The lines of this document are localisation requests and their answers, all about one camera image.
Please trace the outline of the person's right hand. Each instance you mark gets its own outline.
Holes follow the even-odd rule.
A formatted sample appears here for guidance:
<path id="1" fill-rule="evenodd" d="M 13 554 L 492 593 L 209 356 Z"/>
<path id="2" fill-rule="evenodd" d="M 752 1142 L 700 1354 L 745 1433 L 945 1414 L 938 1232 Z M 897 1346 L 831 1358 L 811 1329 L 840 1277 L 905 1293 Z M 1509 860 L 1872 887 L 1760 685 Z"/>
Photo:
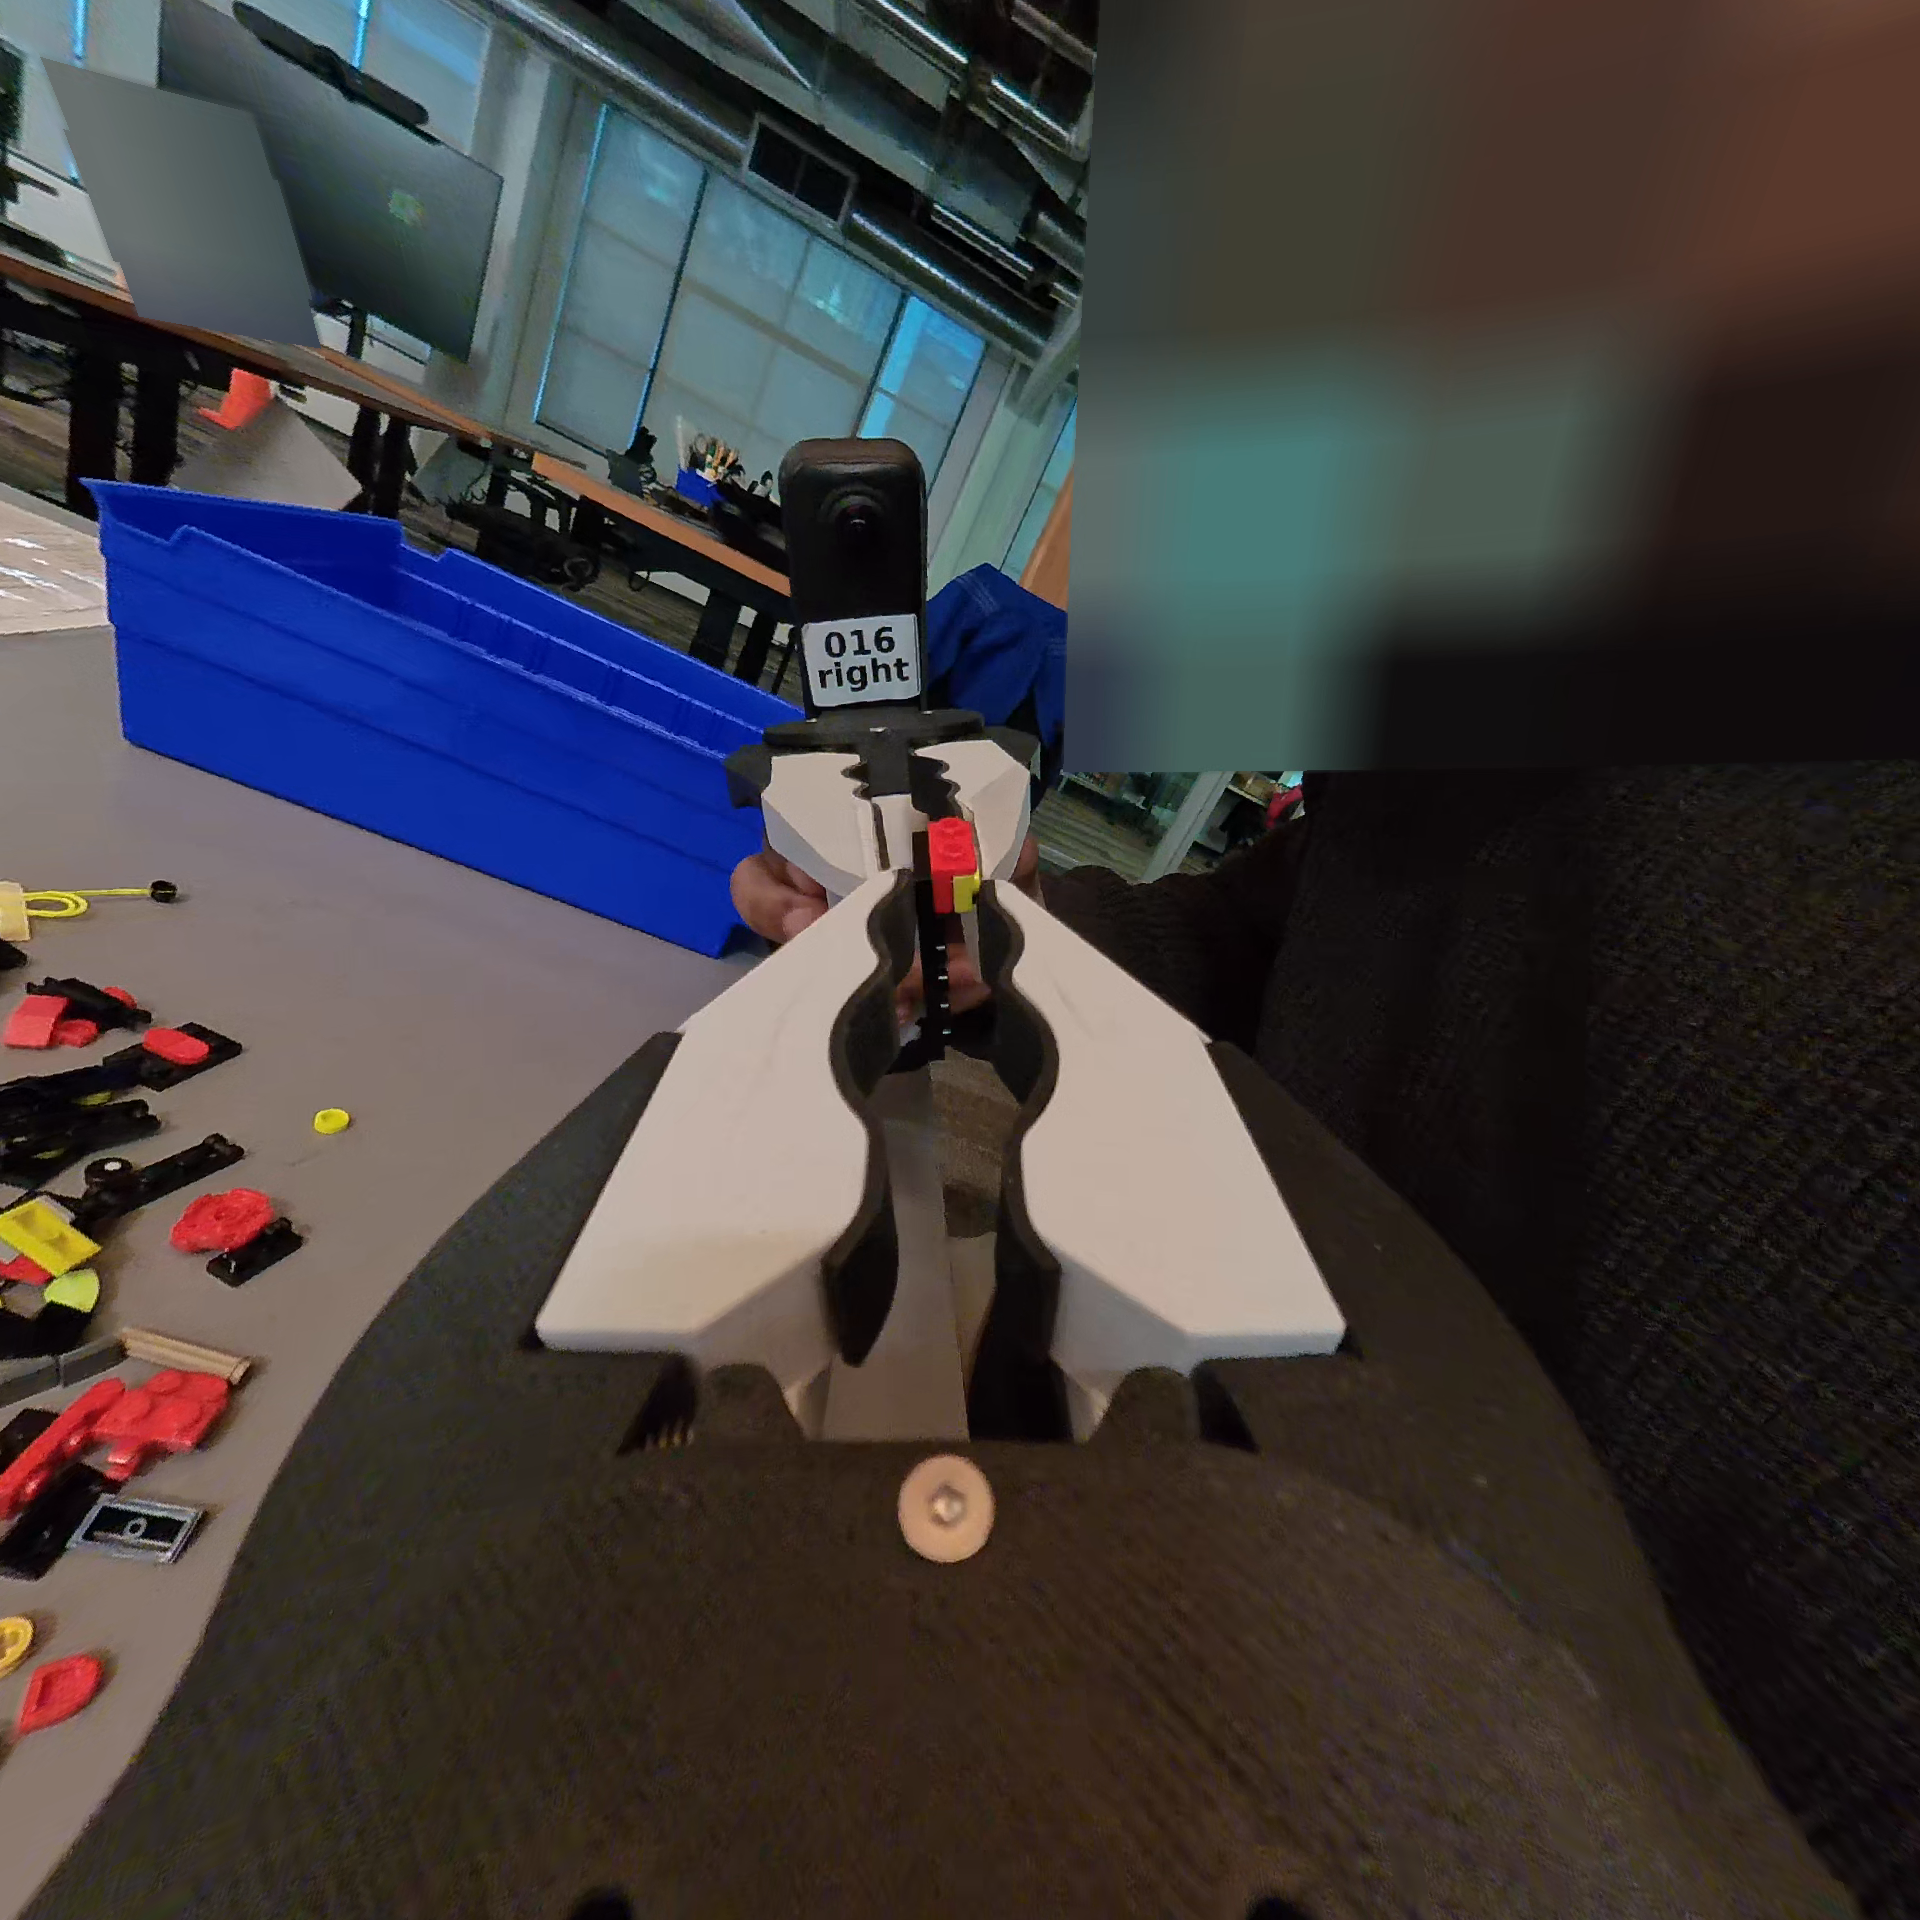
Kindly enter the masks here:
<path id="1" fill-rule="evenodd" d="M 791 867 L 782 848 L 752 848 L 735 867 L 735 913 L 762 944 L 802 938 L 831 902 L 836 901 L 802 867 Z M 952 925 L 952 944 L 945 944 L 945 1014 L 952 1014 L 952 1047 L 990 1041 L 990 981 L 978 967 L 971 925 Z M 897 981 L 897 1041 L 921 1041 L 921 1028 L 928 1028 L 928 998 L 921 998 L 921 958 L 912 958 Z"/>

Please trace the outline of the black lego plate red brick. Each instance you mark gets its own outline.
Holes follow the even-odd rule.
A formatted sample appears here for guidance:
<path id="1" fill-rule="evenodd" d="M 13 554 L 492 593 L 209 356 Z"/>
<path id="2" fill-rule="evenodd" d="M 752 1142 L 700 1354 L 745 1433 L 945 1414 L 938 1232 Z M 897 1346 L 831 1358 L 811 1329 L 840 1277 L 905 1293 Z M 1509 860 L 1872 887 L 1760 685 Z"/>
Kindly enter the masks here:
<path id="1" fill-rule="evenodd" d="M 921 1019 L 897 1047 L 897 1067 L 928 1067 L 952 1051 L 952 950 L 978 932 L 978 887 L 986 887 L 978 825 L 964 813 L 928 822 L 912 833 Z"/>

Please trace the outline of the long wooden table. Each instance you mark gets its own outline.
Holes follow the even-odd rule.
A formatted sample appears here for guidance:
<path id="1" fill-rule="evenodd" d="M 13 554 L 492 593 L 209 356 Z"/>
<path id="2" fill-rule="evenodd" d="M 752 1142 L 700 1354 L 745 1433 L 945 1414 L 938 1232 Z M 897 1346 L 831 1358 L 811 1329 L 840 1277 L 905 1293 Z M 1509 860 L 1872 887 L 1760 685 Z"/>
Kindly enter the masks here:
<path id="1" fill-rule="evenodd" d="M 183 453 L 183 388 L 205 384 L 222 388 L 229 375 L 263 375 L 291 388 L 322 388 L 358 409 L 367 421 L 351 433 L 358 453 L 358 493 L 372 514 L 398 514 L 409 493 L 409 433 L 437 433 L 452 442 L 470 442 L 480 460 L 504 465 L 504 480 L 539 480 L 620 523 L 632 523 L 644 540 L 667 549 L 673 580 L 712 588 L 717 599 L 791 615 L 791 580 L 735 554 L 729 540 L 694 532 L 689 514 L 667 514 L 556 453 L 539 453 L 512 433 L 470 421 L 392 375 L 372 375 L 367 356 L 346 355 L 282 355 L 282 340 L 247 340 L 247 336 L 209 336 L 209 329 L 171 329 L 171 321 L 141 321 L 130 296 L 0 253 L 0 283 L 10 283 L 10 336 L 42 336 L 42 340 L 67 340 L 81 355 L 81 402 L 67 402 L 67 465 L 66 493 L 86 493 L 96 480 L 115 480 L 115 412 L 126 412 L 126 370 L 130 370 L 130 486 L 171 486 L 171 453 Z"/>

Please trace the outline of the large glass window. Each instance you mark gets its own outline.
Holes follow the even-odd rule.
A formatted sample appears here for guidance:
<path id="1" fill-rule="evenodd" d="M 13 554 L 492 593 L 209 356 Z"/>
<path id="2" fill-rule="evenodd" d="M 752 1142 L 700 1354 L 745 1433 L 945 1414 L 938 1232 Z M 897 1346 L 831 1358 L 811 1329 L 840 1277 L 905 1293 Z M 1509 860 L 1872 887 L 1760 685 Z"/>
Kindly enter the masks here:
<path id="1" fill-rule="evenodd" d="M 610 460 L 694 433 L 762 480 L 794 438 L 905 438 L 945 480 L 971 402 L 1044 356 L 1044 321 L 897 225 L 831 225 L 587 88 L 549 168 L 504 388 L 539 442 Z"/>

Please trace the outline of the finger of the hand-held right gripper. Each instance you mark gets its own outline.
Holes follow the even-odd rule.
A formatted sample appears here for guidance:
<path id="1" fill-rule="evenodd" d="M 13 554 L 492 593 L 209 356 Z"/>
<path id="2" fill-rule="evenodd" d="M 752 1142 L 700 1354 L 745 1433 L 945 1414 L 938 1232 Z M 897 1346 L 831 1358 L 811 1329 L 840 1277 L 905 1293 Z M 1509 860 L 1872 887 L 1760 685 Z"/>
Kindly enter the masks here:
<path id="1" fill-rule="evenodd" d="M 912 746 L 905 743 L 762 743 L 762 840 L 831 887 L 831 902 L 869 886 L 912 886 L 921 813 L 912 813 Z"/>
<path id="2" fill-rule="evenodd" d="M 971 822 L 986 886 L 1007 886 L 1028 833 L 1028 755 L 1013 734 L 921 743 L 921 825 Z"/>

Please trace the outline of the pile of loose lego pieces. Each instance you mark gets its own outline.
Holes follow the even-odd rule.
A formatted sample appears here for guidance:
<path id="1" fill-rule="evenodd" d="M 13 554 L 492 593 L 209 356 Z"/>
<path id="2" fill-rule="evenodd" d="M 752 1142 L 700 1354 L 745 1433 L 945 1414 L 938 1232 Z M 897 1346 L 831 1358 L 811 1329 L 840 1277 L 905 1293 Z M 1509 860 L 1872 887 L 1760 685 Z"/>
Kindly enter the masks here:
<path id="1" fill-rule="evenodd" d="M 10 1067 L 0 1087 L 0 1681 L 26 1681 L 13 1722 L 48 1730 L 111 1683 L 111 1655 L 52 1655 L 48 1621 L 13 1601 L 66 1570 L 67 1527 L 99 1494 L 141 1494 L 147 1468 L 205 1455 L 237 1387 L 209 1377 L 161 1377 L 115 1354 L 126 1329 L 99 1329 L 99 1268 L 130 1217 L 183 1212 L 161 1252 L 205 1268 L 222 1290 L 305 1252 L 305 1225 L 263 1198 L 237 1189 L 240 1142 L 161 1134 L 161 1090 L 240 1058 L 240 1041 L 209 1019 L 161 1019 L 141 990 L 96 974 L 42 974 L 30 932 L 86 925 L 111 901 L 171 902 L 171 886 L 147 887 L 13 887 L 10 886 L 10 1051 L 86 1051 L 67 1067 Z"/>

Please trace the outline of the dark monitor screen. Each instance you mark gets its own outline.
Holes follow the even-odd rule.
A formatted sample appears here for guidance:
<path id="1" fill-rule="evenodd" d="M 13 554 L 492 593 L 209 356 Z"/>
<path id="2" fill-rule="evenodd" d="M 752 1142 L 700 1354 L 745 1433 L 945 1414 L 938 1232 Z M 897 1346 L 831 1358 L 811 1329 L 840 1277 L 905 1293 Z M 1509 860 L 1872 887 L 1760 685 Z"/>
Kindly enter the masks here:
<path id="1" fill-rule="evenodd" d="M 237 8 L 161 0 L 154 88 L 256 117 L 322 314 L 351 306 L 470 356 L 501 225 L 492 168 L 305 79 Z"/>

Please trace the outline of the pale printed sheet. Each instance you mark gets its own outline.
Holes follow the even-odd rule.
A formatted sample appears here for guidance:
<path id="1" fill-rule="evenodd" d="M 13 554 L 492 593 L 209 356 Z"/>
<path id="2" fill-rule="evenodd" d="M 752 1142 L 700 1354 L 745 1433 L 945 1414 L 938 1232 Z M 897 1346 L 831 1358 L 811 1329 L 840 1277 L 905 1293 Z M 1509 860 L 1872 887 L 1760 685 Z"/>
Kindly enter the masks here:
<path id="1" fill-rule="evenodd" d="M 0 502 L 0 638 L 99 636 L 111 560 L 96 523 L 66 523 L 42 502 Z"/>

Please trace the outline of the dark printed lego tile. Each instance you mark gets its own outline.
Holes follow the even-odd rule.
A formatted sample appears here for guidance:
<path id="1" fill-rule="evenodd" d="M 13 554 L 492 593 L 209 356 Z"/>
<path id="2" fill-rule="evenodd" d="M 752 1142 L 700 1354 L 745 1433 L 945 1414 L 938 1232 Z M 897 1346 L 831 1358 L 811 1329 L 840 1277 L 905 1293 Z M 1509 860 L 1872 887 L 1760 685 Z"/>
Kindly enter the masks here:
<path id="1" fill-rule="evenodd" d="M 171 1570 L 205 1540 L 205 1508 L 99 1494 L 67 1551 Z"/>

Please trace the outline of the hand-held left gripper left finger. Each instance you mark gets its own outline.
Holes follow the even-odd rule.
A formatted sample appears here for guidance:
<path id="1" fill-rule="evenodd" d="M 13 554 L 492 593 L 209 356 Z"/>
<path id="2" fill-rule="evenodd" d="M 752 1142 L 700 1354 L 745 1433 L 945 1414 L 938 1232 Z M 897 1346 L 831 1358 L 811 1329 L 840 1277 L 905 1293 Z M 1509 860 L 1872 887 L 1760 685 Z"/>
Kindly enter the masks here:
<path id="1" fill-rule="evenodd" d="M 912 944 L 912 886 L 878 876 L 667 1041 L 667 1077 L 539 1301 L 549 1354 L 762 1365 L 794 1427 L 831 1433 L 831 1252 L 884 1172 L 869 1090 L 831 1047 L 861 990 L 897 1047 L 893 902 Z"/>

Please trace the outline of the large blue plastic bin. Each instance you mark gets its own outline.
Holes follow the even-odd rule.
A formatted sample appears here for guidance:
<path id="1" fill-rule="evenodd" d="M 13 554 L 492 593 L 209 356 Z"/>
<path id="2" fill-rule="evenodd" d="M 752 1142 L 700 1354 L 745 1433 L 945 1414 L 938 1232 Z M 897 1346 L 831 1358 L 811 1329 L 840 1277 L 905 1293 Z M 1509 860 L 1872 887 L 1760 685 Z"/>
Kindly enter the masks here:
<path id="1" fill-rule="evenodd" d="M 86 486 L 130 746 L 620 932 L 735 950 L 729 755 L 794 716 L 392 514 Z"/>

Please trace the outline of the tan lego axle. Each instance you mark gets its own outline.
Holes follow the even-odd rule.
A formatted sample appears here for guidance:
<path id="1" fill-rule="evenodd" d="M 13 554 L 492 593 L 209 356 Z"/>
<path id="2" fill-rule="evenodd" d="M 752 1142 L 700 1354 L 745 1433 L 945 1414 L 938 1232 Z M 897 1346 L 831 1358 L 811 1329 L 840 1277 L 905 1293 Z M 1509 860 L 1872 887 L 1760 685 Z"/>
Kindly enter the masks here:
<path id="1" fill-rule="evenodd" d="M 161 1377 L 209 1377 L 229 1387 L 240 1387 L 256 1377 L 256 1358 L 240 1358 L 240 1354 L 183 1346 L 183 1334 L 154 1334 L 154 1329 L 126 1329 L 115 1354 L 141 1358 L 141 1365 L 161 1365 Z"/>

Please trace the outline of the person's dark knit sweater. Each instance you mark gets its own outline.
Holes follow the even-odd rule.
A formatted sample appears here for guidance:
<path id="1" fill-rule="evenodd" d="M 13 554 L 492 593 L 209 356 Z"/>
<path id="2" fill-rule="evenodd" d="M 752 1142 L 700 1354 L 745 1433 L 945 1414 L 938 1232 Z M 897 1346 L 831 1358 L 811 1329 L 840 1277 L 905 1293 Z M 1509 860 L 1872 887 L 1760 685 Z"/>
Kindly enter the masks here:
<path id="1" fill-rule="evenodd" d="M 1920 1866 L 1920 782 L 1313 773 L 1284 1077 L 1520 1329 L 1865 1911 Z"/>

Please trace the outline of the blue cloth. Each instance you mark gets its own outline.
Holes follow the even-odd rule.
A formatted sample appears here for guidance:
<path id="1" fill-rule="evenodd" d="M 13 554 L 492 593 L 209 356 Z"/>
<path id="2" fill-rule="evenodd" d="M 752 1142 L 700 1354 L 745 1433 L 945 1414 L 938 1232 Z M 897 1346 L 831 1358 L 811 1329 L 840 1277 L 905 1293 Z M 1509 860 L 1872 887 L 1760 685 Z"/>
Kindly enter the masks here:
<path id="1" fill-rule="evenodd" d="M 1058 782 L 1073 607 L 978 560 L 928 599 L 928 702 L 1041 743 L 1041 787 Z"/>

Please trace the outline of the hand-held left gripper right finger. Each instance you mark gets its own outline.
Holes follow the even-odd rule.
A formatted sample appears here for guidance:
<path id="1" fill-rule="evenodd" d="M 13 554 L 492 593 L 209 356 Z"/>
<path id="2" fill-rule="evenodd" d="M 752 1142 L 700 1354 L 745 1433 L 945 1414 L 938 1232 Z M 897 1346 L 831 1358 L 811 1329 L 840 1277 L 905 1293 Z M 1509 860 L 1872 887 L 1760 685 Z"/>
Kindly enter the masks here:
<path id="1" fill-rule="evenodd" d="M 1222 1051 L 1020 887 L 978 901 L 999 1146 L 978 1433 L 1090 1433 L 1132 1377 L 1338 1358 L 1348 1320 Z"/>

